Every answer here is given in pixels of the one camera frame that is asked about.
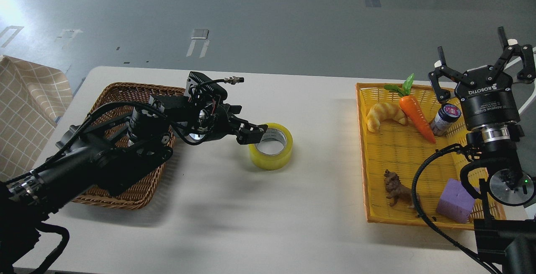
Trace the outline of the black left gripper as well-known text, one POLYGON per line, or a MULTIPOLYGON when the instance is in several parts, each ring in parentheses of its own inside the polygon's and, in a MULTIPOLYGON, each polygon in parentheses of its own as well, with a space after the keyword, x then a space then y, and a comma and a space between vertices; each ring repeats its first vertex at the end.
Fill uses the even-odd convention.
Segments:
MULTIPOLYGON (((230 105, 220 103, 218 105, 209 105, 199 112, 197 123, 197 141, 205 142, 215 141, 233 133, 231 119, 238 115, 242 110, 240 105, 230 105)), ((256 144, 261 141, 261 134, 266 133, 267 124, 252 124, 249 121, 237 120, 239 132, 236 135, 236 142, 240 145, 256 144)))

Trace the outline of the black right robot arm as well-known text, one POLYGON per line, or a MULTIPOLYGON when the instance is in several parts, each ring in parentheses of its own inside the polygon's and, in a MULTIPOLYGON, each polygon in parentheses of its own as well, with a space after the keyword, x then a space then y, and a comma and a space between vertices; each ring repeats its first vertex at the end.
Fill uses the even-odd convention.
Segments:
POLYGON ((461 250, 492 274, 534 274, 535 219, 498 220, 488 206, 490 197, 509 207, 520 207, 535 197, 535 178, 523 171, 517 154, 524 131, 512 93, 514 83, 535 80, 533 48, 507 39, 502 26, 498 37, 502 54, 496 63, 464 73, 448 67, 443 48, 438 47, 440 58, 428 78, 440 103, 453 97, 461 103, 467 144, 447 146, 427 158, 414 176, 412 192, 433 160, 463 154, 468 163, 459 178, 467 193, 484 204, 484 217, 473 221, 477 252, 461 250))

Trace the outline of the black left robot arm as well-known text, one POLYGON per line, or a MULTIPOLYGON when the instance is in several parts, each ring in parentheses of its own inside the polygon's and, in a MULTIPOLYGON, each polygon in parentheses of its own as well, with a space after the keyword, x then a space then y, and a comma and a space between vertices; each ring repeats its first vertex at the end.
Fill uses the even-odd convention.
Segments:
POLYGON ((59 150, 42 165, 1 182, 2 274, 14 273, 13 264, 34 248, 41 233, 56 233, 59 245, 34 270, 46 272, 70 239, 66 228, 46 222, 49 215, 92 186, 122 194, 172 157, 172 135, 192 146, 226 135, 235 135, 240 145, 260 143, 268 126, 237 117, 242 107, 225 103, 221 83, 243 81, 212 80, 191 71, 182 94, 109 102, 81 125, 72 125, 57 142, 59 150))

